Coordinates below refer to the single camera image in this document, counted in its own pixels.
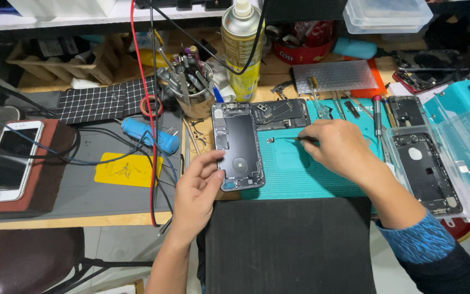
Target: white iphone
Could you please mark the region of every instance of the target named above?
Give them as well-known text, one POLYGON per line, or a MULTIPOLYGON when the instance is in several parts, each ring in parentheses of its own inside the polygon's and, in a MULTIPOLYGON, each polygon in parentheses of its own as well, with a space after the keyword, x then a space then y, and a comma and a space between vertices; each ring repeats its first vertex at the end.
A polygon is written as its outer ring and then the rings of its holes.
MULTIPOLYGON (((39 142, 43 132, 42 121, 8 124, 9 127, 39 142)), ((36 155, 37 145, 5 128, 0 136, 0 150, 21 155, 36 155)), ((0 202, 14 201, 23 196, 33 159, 8 157, 0 154, 0 202)))

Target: blue patterned sleeve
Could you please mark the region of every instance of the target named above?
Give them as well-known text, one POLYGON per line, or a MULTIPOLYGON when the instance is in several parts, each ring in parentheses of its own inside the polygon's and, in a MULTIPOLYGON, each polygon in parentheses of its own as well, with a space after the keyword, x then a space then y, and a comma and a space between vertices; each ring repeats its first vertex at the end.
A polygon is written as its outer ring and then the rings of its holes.
POLYGON ((454 238, 429 211, 419 223, 405 229, 384 229, 380 220, 376 221, 376 226, 395 256, 404 262, 432 263, 446 257, 456 245, 454 238))

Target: white nozzle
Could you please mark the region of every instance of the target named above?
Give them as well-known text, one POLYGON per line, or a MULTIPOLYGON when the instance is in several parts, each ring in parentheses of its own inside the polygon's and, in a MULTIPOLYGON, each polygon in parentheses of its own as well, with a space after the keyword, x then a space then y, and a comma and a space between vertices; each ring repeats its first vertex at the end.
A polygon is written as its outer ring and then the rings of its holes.
POLYGON ((235 2, 234 12, 237 16, 246 17, 251 13, 250 0, 237 0, 235 2))

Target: white tile floor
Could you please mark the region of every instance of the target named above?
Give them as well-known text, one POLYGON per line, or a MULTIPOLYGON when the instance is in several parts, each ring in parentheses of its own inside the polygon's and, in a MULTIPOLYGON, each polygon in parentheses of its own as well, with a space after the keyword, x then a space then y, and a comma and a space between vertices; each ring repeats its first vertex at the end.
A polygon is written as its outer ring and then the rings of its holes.
MULTIPOLYGON (((105 261, 148 261, 156 256, 163 237, 157 237, 158 229, 152 226, 111 226, 85 228, 85 255, 89 258, 101 258, 105 261)), ((393 251, 378 229, 371 224, 371 260, 378 294, 391 294, 397 289, 398 294, 420 293, 405 271, 396 261, 393 251)), ((462 242, 470 253, 470 238, 462 242)), ((197 246, 192 244, 190 267, 188 271, 188 294, 199 294, 200 285, 196 278, 197 246)), ((133 275, 148 275, 148 268, 109 269, 101 275, 70 291, 75 294, 103 281, 114 280, 133 275)))

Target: hand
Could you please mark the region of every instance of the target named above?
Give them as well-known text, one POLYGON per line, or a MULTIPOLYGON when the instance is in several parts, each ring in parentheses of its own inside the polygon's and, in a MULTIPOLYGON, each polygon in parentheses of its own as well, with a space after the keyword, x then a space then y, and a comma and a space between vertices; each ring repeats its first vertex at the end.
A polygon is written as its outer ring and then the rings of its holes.
POLYGON ((300 143, 316 161, 328 170, 358 184, 366 184, 376 169, 385 168, 369 149, 356 124, 342 119, 317 119, 299 133, 299 137, 316 137, 320 147, 302 140, 300 143))
POLYGON ((177 182, 170 233, 189 245, 204 229, 213 211, 213 201, 224 180, 217 160, 225 151, 210 151, 195 157, 177 182))

